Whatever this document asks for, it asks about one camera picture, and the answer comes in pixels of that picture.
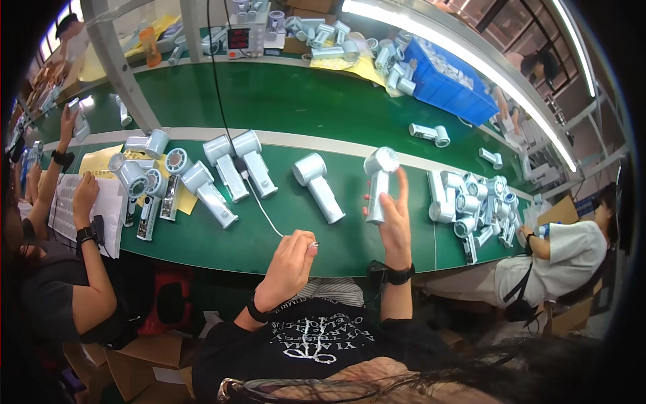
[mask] light tube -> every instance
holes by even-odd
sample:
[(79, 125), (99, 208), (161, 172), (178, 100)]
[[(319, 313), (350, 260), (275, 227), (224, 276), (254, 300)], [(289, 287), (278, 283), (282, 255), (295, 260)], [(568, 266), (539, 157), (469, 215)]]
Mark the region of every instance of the light tube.
[(554, 3), (556, 10), (561, 15), (561, 18), (565, 23), (565, 27), (567, 28), (568, 33), (570, 34), (570, 37), (572, 37), (572, 42), (574, 42), (574, 48), (576, 49), (576, 53), (577, 55), (579, 55), (579, 59), (581, 60), (581, 65), (583, 66), (583, 75), (585, 76), (585, 82), (588, 85), (590, 96), (595, 97), (596, 93), (594, 92), (594, 82), (592, 80), (592, 73), (590, 71), (588, 59), (585, 57), (586, 52), (583, 50), (583, 47), (585, 45), (583, 44), (583, 40), (578, 36), (578, 29), (574, 28), (575, 22), (573, 22), (573, 20), (570, 19), (570, 14), (565, 11), (565, 7), (563, 7), (560, 0), (552, 0), (552, 2)]

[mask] digital display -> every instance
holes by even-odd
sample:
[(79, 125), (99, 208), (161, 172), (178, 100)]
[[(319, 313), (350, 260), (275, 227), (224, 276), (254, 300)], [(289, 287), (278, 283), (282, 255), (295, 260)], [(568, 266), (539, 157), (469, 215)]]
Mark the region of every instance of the digital display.
[(229, 49), (247, 49), (249, 48), (249, 28), (229, 30), (227, 32), (227, 42)]

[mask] fluorescent light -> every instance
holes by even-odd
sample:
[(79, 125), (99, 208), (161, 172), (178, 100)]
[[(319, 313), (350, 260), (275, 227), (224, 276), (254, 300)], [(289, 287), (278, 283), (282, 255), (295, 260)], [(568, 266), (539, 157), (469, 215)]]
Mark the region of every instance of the fluorescent light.
[(590, 66), (588, 64), (588, 58), (585, 57), (586, 52), (583, 50), (583, 47), (585, 46), (583, 44), (583, 40), (579, 38), (578, 35), (578, 29), (574, 28), (574, 21), (570, 18), (570, 14), (565, 11), (565, 8), (561, 4), (561, 1), (559, 0), (552, 0), (554, 3), (554, 6), (556, 7), (556, 10), (559, 12), (561, 15), (561, 18), (563, 19), (563, 22), (565, 23), (565, 27), (568, 30), (568, 33), (570, 34), (570, 37), (572, 38), (572, 42), (574, 42), (574, 48), (576, 49), (577, 55), (579, 55), (579, 59), (581, 60), (581, 64), (583, 65), (583, 75), (585, 76), (585, 82), (588, 85), (588, 90), (590, 91), (590, 96), (595, 97), (596, 93), (594, 92), (594, 82), (592, 81), (592, 73), (590, 72)]
[(464, 8), (466, 7), (466, 5), (467, 5), (467, 4), (469, 4), (469, 2), (470, 2), (470, 1), (471, 1), (471, 0), (466, 0), (466, 1), (464, 2), (464, 4), (462, 5), (462, 7), (460, 7), (460, 11), (464, 11)]
[(384, 10), (383, 8), (367, 5), (355, 0), (345, 0), (341, 10), (346, 13), (352, 13), (359, 16), (376, 19), (377, 21), (393, 25), (395, 27), (407, 30), (412, 34), (421, 36), (422, 38), (427, 39), (428, 41), (431, 41), (432, 43), (435, 43), (436, 45), (448, 50), (477, 70), (480, 70), (482, 74), (499, 85), (501, 89), (509, 94), (510, 97), (515, 99), (516, 102), (518, 102), (518, 104), (520, 104), (520, 106), (522, 106), (525, 111), (532, 116), (539, 127), (545, 132), (547, 137), (550, 138), (550, 140), (554, 144), (554, 147), (556, 147), (559, 153), (561, 153), (561, 156), (563, 156), (563, 158), (565, 159), (565, 162), (570, 167), (570, 170), (572, 170), (573, 173), (576, 172), (576, 165), (574, 164), (574, 161), (567, 153), (565, 146), (563, 146), (561, 141), (556, 136), (556, 133), (552, 130), (550, 124), (545, 119), (543, 119), (543, 116), (539, 113), (539, 111), (534, 108), (534, 106), (529, 102), (528, 99), (521, 95), (521, 93), (513, 84), (502, 77), (500, 73), (495, 71), (494, 68), (487, 64), (485, 61), (478, 58), (476, 55), (472, 54), (455, 41), (452, 41), (444, 35), (416, 21), (413, 21), (410, 18), (403, 16), (402, 14), (390, 12)]

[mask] blue plastic crate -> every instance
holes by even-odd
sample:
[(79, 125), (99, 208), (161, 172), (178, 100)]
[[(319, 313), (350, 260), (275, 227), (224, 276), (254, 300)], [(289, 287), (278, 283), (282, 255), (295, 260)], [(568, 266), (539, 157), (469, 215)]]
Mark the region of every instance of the blue plastic crate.
[[(447, 63), (473, 79), (474, 89), (470, 90), (438, 72), (418, 41), (423, 41), (425, 46), (431, 46), (436, 54), (446, 58)], [(482, 125), (498, 113), (499, 110), (494, 99), (485, 93), (485, 85), (475, 70), (456, 55), (425, 39), (413, 38), (404, 56), (404, 61), (410, 62), (414, 59), (417, 62), (413, 72), (413, 81), (415, 82), (413, 95), (418, 100), (458, 115), (476, 126)]]

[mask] black t-shirt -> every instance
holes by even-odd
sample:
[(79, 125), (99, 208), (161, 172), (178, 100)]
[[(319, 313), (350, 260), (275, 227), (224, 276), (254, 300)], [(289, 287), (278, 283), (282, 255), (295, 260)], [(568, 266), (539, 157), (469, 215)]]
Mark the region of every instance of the black t-shirt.
[[(23, 220), (23, 234), (26, 240), (35, 237), (34, 227), (28, 219)], [(101, 324), (79, 335), (72, 316), (72, 290), (74, 285), (90, 286), (85, 265), (60, 243), (45, 241), (40, 247), (46, 255), (20, 290), (34, 332), (48, 340), (86, 344), (108, 343), (121, 335), (127, 319), (120, 310), (125, 302), (117, 292), (120, 280), (115, 279), (115, 274), (108, 271), (117, 296), (117, 310)]]
[(420, 370), (450, 355), (450, 349), (425, 324), (411, 320), (367, 321), (365, 308), (333, 299), (286, 302), (271, 322), (255, 332), (233, 322), (214, 326), (193, 366), (199, 402), (214, 403), (225, 377), (325, 379), (357, 363), (386, 356)]

